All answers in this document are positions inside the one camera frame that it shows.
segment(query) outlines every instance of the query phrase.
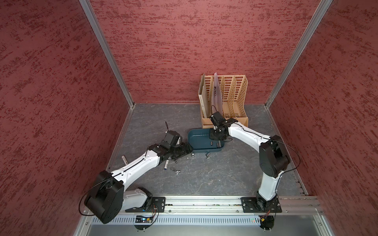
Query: white robot arm segment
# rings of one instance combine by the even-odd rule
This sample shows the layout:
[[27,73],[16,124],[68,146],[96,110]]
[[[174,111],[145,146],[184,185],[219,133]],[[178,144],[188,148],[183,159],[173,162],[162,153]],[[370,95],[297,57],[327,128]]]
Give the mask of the white robot arm segment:
[[147,155],[144,153],[128,165],[112,171],[112,176],[114,176],[116,180],[123,182],[123,185],[125,186],[124,191],[126,191],[126,189],[144,173],[154,167],[157,167],[159,165],[159,161],[160,157],[156,152],[147,150]]
[[259,152],[259,146],[261,143],[270,140],[270,136],[254,131],[242,125],[240,122],[233,123],[228,128],[228,133],[230,136],[240,139],[253,147],[257,152]]
[[259,194],[263,199],[270,201],[277,195],[277,185],[283,173],[284,171],[281,171],[277,178],[270,177],[265,173],[262,174]]

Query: metal bracket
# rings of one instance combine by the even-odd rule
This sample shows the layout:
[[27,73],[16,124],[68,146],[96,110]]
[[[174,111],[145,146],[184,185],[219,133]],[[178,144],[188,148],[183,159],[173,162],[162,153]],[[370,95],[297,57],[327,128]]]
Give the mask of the metal bracket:
[[[242,207],[244,213],[266,213],[266,211],[259,211],[256,207],[256,198],[255,197],[242,197]],[[279,200],[274,201],[270,206],[271,213],[282,213],[281,204]]]
[[[152,197],[151,205],[154,204],[156,207],[159,208],[156,211],[159,213],[162,213],[164,212],[164,209],[165,209],[165,202],[166,202],[165,197]],[[141,207],[127,209],[125,210],[125,212],[146,213],[146,211],[143,211]]]

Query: red textured wall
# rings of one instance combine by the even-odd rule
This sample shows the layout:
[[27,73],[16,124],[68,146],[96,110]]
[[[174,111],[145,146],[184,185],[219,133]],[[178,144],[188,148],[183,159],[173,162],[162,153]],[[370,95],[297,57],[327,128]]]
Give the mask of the red textured wall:
[[377,23],[377,1],[334,0],[270,108],[338,236],[378,235]]
[[0,3],[0,234],[73,234],[128,105],[77,0]]
[[319,0],[91,0],[135,102],[198,102],[200,75],[246,74],[265,103]]

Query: gray marble floor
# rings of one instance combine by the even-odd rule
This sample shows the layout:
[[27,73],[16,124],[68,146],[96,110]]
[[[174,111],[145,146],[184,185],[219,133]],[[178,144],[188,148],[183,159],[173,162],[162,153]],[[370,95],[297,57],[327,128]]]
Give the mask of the gray marble floor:
[[[245,105],[245,111],[250,128],[274,135],[263,105]],[[111,169],[124,166],[122,155],[131,162],[141,156],[148,146],[160,143],[165,136],[165,121],[170,130],[180,133],[186,141],[191,129],[201,128],[200,107],[192,104],[137,104]],[[170,167],[181,170],[181,173],[175,174]],[[233,139],[225,144],[221,152],[211,153],[209,160],[206,160],[204,153],[197,153],[194,157],[187,155],[180,158],[178,163],[171,161],[168,170],[164,170],[163,163],[142,175],[129,190],[142,186],[154,195],[255,195],[261,178],[258,152],[242,141]],[[299,195],[291,173],[283,175],[278,194]]]

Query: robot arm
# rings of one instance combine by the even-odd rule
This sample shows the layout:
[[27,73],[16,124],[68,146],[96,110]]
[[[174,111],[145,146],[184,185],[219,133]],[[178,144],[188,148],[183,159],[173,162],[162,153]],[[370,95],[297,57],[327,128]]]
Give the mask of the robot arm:
[[147,151],[128,165],[111,173],[102,171],[89,190],[84,204],[106,224],[121,210],[151,207],[152,194],[139,187],[133,191],[126,189],[140,176],[162,162],[175,160],[193,151],[188,144],[181,142],[181,136],[168,130],[160,144],[154,144]]
[[214,124],[214,129],[210,130],[210,139],[225,140],[227,136],[232,136],[259,152],[263,177],[256,196],[256,207],[265,211],[275,201],[279,179],[290,163],[282,139],[277,135],[270,137],[261,134],[233,118],[226,120],[219,112],[214,113],[210,119]]

